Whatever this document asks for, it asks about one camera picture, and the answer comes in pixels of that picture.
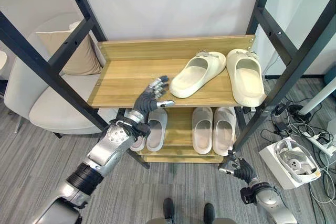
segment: power strip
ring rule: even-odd
[[[310,136],[308,132],[302,133],[312,144],[314,144],[317,148],[321,151],[326,153],[329,157],[332,157],[333,152],[336,151],[336,140],[332,141],[331,143],[321,144],[317,141],[319,135]]]

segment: slide sandal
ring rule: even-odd
[[[258,56],[243,49],[234,49],[226,59],[235,100],[247,107],[261,105],[266,95]]]
[[[193,112],[193,147],[197,153],[206,154],[212,148],[212,109],[196,108]]]
[[[134,144],[132,144],[130,149],[131,151],[139,152],[145,148],[145,145],[146,145],[146,138],[142,136],[138,136],[138,140],[136,140]]]
[[[148,136],[146,142],[146,147],[149,151],[157,152],[162,148],[167,119],[167,112],[162,108],[149,113],[148,122],[151,126],[151,134]]]
[[[178,98],[187,98],[222,72],[226,65],[220,52],[198,52],[172,80],[170,92]]]
[[[233,107],[220,107],[215,111],[213,149],[220,156],[227,156],[232,150],[236,129],[236,113]]]

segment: gray carpet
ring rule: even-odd
[[[300,100],[317,94],[322,88],[321,80],[302,79],[288,97]],[[329,97],[322,104],[311,124],[326,128],[327,122],[335,117],[335,100]],[[19,224],[24,223],[58,183],[76,168],[96,143],[97,135],[65,135],[59,140],[28,121],[15,134],[17,115],[7,115],[8,111],[0,100],[0,223]],[[271,122],[266,121],[244,145],[244,157],[254,165],[262,180],[280,189],[299,223],[315,223],[308,186],[281,190],[261,160],[258,151],[269,144],[259,136],[263,128],[272,130]],[[267,132],[264,136],[279,139]],[[321,181],[317,181],[312,187],[319,198],[326,200],[321,185]],[[215,206],[218,217],[232,218],[242,224],[268,223],[255,206],[245,206],[241,201],[239,190],[244,186],[241,180],[219,174],[217,165],[151,164],[150,170],[145,170],[125,154],[82,211],[83,223],[143,224],[162,216],[166,197],[174,200],[176,223],[202,223],[203,207],[207,202]],[[336,207],[324,204],[322,209],[328,223],[336,223]],[[323,223],[320,213],[318,218],[318,223]]]

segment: shoe rack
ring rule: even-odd
[[[107,41],[98,46],[107,63],[88,103],[93,108],[131,108],[138,95],[153,79],[167,75],[174,78],[200,50],[227,55],[232,49],[250,50],[255,35],[186,38],[144,41]],[[231,82],[224,69],[189,98],[179,99],[169,92],[162,100],[174,100],[167,108],[168,122],[163,148],[138,152],[147,162],[221,163],[223,157],[211,150],[198,154],[192,144],[192,113],[200,106],[237,106]]]

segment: black metal frame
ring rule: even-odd
[[[254,34],[259,24],[287,67],[264,102],[256,108],[256,113],[247,124],[241,113],[236,110],[241,133],[233,146],[234,151],[241,149],[249,136],[285,97],[336,33],[336,0],[330,0],[301,47],[297,49],[265,9],[266,1],[256,0],[246,34]]]
[[[88,1],[75,1],[84,19],[48,62],[43,59],[1,12],[0,39],[75,109],[82,113],[99,129],[103,130],[107,126],[107,123],[97,114],[98,110],[90,107],[86,101],[59,76],[62,67],[90,30],[92,30],[97,41],[107,40]],[[336,32],[336,0],[330,0],[301,47],[297,49],[286,33],[265,9],[266,2],[267,0],[256,0],[246,34],[255,34],[258,25],[260,25],[287,68],[279,77],[275,87],[265,98],[264,102],[256,108],[256,113],[247,124],[243,110],[240,107],[235,107],[238,125],[241,131],[233,147],[235,151],[241,149],[248,137],[260,126],[269,115],[269,112],[273,110],[274,106],[281,101],[291,87],[303,75],[305,70],[315,60],[317,55]],[[118,113],[124,113],[124,109],[119,110]],[[146,163],[140,155],[132,151],[129,151],[129,154],[145,168],[149,168],[149,164]]]
[[[59,75],[64,65],[83,39],[92,30],[97,41],[107,41],[99,23],[87,0],[75,0],[84,19],[57,49],[47,62],[13,26],[13,24],[0,12],[0,40],[11,49],[32,71],[68,101],[76,110],[90,120],[100,130],[108,126],[107,122],[98,115],[98,109],[92,108],[71,86]],[[149,164],[140,155],[129,150],[128,153],[146,169]]]

